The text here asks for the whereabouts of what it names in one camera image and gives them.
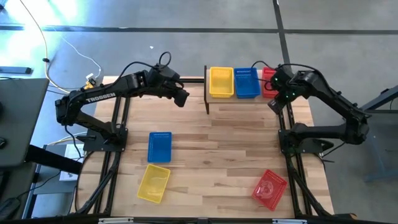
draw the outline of red plastic basket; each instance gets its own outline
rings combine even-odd
[[[252,197],[262,203],[269,210],[274,211],[286,189],[286,180],[271,170],[266,170],[261,177]]]
[[[262,79],[263,80],[267,80],[270,81],[272,76],[275,74],[275,70],[272,70],[268,67],[264,67],[262,69]],[[276,94],[278,94],[278,91],[276,90],[266,90],[264,85],[267,85],[268,89],[271,89],[271,84],[270,83],[265,83],[264,81],[261,82],[262,83],[262,97],[264,98],[274,98],[276,96]]]

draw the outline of yellow basket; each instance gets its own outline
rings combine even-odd
[[[234,95],[234,68],[211,67],[209,92],[214,98],[229,98]]]
[[[137,197],[150,202],[160,203],[169,176],[169,169],[149,164],[139,186]]]

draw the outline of concrete floor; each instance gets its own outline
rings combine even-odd
[[[24,1],[41,25],[151,28],[278,29],[274,4],[279,4],[285,29],[396,30],[398,1],[380,0],[146,0],[146,1]],[[0,12],[0,26],[27,24],[27,30],[0,30],[0,64],[29,66],[29,77],[44,77],[44,46],[29,15],[19,1],[8,0]],[[93,57],[104,75],[119,75],[134,60],[156,63],[161,52],[173,54],[170,66],[181,75],[202,76],[204,65],[247,67],[265,60],[283,63],[289,56],[321,70],[329,84],[358,105],[398,84],[398,35],[286,34],[282,54],[279,34],[200,32],[46,32],[50,76],[65,87],[82,86],[85,76],[98,70],[78,56],[60,38],[64,36],[81,53]],[[131,68],[134,72],[143,67]],[[53,103],[60,95],[47,93],[32,144],[42,146],[66,136],[55,121]],[[340,116],[321,101],[310,99],[315,125],[340,124]],[[398,101],[393,103],[398,108]],[[93,113],[95,105],[84,108]],[[74,126],[70,131],[84,129]],[[329,156],[326,175],[336,213],[356,213],[363,220],[398,221],[398,181],[365,183],[374,163],[365,146],[344,146]],[[34,216],[65,213],[69,198],[38,198]],[[48,212],[51,207],[58,211]]]

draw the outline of plastic basket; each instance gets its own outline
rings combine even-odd
[[[274,211],[286,189],[286,180],[271,170],[266,170],[253,191],[252,197]]]
[[[275,70],[270,69],[268,67],[264,67],[262,69],[262,79],[270,81],[272,76],[275,74]],[[268,89],[271,89],[271,83],[265,83],[264,81],[262,83],[262,96],[264,98],[274,98],[277,94],[278,91],[276,90],[266,90],[266,85]]]
[[[172,133],[149,133],[148,162],[170,162],[172,160]]]
[[[235,68],[235,89],[239,99],[255,98],[261,94],[256,68]]]
[[[160,203],[170,177],[170,170],[152,164],[147,166],[137,197]]]
[[[209,93],[214,98],[229,98],[234,95],[234,69],[210,68]]]

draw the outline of blue plastic basket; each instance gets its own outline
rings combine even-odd
[[[172,160],[172,133],[149,133],[148,162],[170,162]]]
[[[255,98],[261,94],[256,68],[234,68],[234,77],[239,99]]]

